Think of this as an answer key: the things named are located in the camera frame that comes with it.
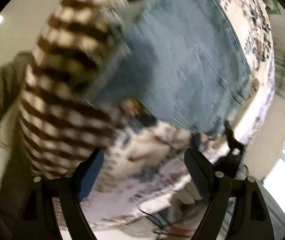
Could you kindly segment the blue denim pants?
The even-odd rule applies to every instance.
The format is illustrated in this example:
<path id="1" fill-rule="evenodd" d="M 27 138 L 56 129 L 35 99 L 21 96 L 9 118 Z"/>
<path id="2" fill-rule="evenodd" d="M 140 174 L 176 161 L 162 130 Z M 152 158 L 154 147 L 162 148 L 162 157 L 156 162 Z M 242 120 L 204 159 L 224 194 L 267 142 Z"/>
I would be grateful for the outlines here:
<path id="1" fill-rule="evenodd" d="M 248 98 L 251 70 L 217 0 L 141 0 L 105 11 L 114 48 L 91 104 L 138 100 L 157 119 L 220 133 Z"/>

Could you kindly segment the floral bedspread with checked border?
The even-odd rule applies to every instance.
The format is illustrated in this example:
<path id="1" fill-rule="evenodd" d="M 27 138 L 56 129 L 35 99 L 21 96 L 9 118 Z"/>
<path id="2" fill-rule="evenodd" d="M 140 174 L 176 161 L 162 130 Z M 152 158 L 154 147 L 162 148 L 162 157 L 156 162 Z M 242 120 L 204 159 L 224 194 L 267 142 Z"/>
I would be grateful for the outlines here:
<path id="1" fill-rule="evenodd" d="M 76 101 L 74 78 L 97 77 L 111 52 L 112 5 L 139 0 L 61 0 L 32 50 L 20 94 L 23 142 L 36 176 L 54 179 L 73 171 L 94 148 L 105 152 L 92 193 L 81 201 L 94 231 L 118 228 L 157 212 L 190 180 L 182 155 L 191 134 L 162 122 L 142 128 L 143 107 L 127 100 L 104 111 Z M 217 0 L 228 16 L 251 69 L 251 92 L 229 120 L 237 139 L 250 144 L 274 96 L 273 43 L 263 0 Z"/>

